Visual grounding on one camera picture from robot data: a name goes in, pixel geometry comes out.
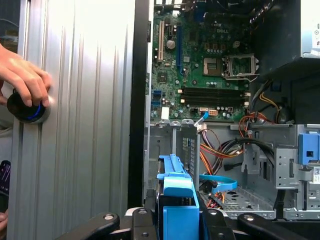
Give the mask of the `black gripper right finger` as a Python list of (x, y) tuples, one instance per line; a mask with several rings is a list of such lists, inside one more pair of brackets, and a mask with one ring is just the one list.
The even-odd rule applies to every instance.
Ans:
[(305, 237), (254, 213), (230, 219), (217, 208), (208, 208), (198, 194), (201, 240), (304, 240)]

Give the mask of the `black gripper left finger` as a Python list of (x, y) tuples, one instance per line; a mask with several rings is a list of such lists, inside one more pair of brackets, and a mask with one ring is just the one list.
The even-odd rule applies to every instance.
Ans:
[(130, 208), (124, 217), (100, 213), (58, 237), (59, 240), (155, 240), (157, 228), (148, 208)]

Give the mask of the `person's bare hand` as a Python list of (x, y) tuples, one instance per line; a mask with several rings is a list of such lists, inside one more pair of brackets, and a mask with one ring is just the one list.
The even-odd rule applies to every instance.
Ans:
[(0, 231), (2, 232), (8, 225), (8, 210), (0, 213)]
[(1, 46), (0, 86), (4, 83), (11, 85), (28, 107), (50, 105), (48, 91), (52, 85), (52, 77), (49, 73)]

